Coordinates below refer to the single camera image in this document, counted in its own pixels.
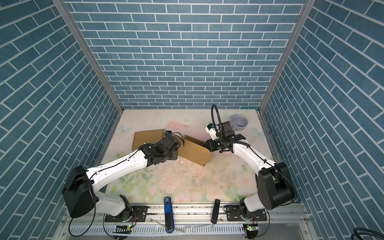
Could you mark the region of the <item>cardboard box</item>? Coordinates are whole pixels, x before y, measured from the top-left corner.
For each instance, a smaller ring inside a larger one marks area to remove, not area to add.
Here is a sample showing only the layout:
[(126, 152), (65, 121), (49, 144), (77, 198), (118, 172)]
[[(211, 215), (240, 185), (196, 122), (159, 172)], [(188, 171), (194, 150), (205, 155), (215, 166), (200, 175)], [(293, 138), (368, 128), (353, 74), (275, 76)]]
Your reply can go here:
[(143, 144), (155, 144), (160, 141), (165, 134), (165, 130), (148, 130), (135, 132), (132, 144), (132, 151), (137, 150)]

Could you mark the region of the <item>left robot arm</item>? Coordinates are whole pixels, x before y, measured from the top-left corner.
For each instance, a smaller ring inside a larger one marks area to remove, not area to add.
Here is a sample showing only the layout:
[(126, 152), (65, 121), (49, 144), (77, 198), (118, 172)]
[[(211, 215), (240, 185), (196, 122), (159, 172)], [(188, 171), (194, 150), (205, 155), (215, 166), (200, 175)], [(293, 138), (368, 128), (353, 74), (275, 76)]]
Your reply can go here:
[(124, 222), (131, 220), (133, 208), (127, 197), (113, 197), (100, 190), (109, 183), (137, 170), (178, 158), (181, 143), (171, 131), (155, 144), (143, 144), (132, 153), (110, 163), (71, 170), (62, 195), (70, 217), (75, 219), (89, 212), (110, 215)]

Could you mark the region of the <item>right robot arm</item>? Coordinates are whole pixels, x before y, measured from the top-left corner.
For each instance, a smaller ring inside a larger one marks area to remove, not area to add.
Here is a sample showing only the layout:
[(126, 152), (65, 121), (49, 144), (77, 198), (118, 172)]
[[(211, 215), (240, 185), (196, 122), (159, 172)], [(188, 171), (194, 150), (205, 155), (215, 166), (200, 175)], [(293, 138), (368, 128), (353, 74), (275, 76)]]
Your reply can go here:
[(209, 139), (204, 147), (210, 152), (229, 151), (243, 159), (254, 170), (257, 192), (240, 200), (240, 211), (244, 219), (251, 219), (259, 210), (273, 210), (296, 199), (297, 194), (288, 166), (262, 155), (244, 136), (234, 135), (225, 140)]

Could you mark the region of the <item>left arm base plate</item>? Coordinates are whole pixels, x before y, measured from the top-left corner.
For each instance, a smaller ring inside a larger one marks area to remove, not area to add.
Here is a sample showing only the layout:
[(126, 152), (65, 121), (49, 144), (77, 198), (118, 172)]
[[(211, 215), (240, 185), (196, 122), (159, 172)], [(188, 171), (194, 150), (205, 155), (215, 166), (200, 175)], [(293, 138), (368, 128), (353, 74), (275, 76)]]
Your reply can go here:
[(106, 223), (143, 223), (146, 221), (148, 206), (132, 206), (129, 209), (124, 209), (117, 216), (106, 215), (104, 221)]

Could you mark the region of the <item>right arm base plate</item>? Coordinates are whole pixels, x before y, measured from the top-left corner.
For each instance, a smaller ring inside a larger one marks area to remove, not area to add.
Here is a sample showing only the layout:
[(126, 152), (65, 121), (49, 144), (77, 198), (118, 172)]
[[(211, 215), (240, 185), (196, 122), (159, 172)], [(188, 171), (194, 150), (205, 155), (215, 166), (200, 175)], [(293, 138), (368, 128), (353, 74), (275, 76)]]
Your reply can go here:
[(228, 222), (240, 221), (267, 221), (267, 215), (264, 210), (257, 210), (250, 212), (246, 209), (245, 205), (224, 205), (223, 210), (227, 216)]

